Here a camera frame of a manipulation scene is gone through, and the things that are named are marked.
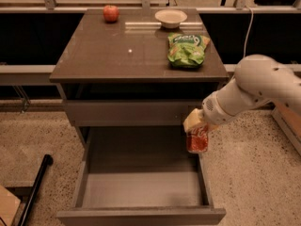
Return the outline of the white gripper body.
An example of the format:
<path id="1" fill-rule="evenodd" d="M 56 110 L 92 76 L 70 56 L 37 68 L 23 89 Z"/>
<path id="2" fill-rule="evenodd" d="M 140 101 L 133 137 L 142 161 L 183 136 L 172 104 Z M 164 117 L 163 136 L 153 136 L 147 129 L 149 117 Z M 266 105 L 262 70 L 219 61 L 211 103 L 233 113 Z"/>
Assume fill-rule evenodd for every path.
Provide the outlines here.
<path id="1" fill-rule="evenodd" d="M 209 124 L 222 125 L 233 121 L 240 113 L 239 90 L 218 90 L 202 102 L 203 116 Z"/>

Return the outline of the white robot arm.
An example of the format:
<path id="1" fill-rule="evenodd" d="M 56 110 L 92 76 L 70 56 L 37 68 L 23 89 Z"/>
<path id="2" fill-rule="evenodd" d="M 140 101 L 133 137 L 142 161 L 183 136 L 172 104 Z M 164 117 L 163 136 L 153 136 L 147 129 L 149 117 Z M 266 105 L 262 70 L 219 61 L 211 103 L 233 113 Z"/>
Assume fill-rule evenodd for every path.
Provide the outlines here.
<path id="1" fill-rule="evenodd" d="M 211 93 L 183 122 L 190 133 L 204 125 L 221 125 L 233 121 L 240 113 L 268 102 L 285 105 L 301 114 L 301 79 L 292 69 L 269 56 L 244 57 L 234 69 L 231 80 Z"/>

